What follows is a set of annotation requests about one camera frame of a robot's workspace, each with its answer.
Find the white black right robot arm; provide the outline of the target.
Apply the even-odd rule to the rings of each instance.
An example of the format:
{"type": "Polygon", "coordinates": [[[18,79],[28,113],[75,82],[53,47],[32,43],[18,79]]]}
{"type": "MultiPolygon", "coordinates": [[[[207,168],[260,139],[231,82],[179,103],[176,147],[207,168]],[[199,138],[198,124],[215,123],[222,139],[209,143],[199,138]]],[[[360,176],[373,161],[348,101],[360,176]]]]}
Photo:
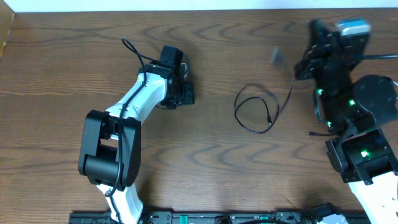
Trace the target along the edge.
{"type": "Polygon", "coordinates": [[[339,21],[335,30],[314,19],[308,29],[295,77],[315,82],[315,115],[332,136],[326,142],[329,161],[371,223],[396,223],[397,158],[381,128],[397,119],[397,83],[376,74],[351,79],[367,58],[371,26],[364,19],[339,21]]]}

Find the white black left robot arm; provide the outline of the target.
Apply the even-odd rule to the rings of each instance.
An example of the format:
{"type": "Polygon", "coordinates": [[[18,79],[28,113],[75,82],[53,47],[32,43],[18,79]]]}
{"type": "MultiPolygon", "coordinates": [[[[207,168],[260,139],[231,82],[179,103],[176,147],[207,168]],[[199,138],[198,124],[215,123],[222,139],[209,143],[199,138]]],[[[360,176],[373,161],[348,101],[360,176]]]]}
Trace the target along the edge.
{"type": "Polygon", "coordinates": [[[157,105],[174,110],[194,103],[188,72],[186,62],[148,63],[117,103],[105,111],[91,110],[85,118],[78,171],[103,193],[118,223],[138,223],[144,210],[135,186],[143,122],[157,105]]]}

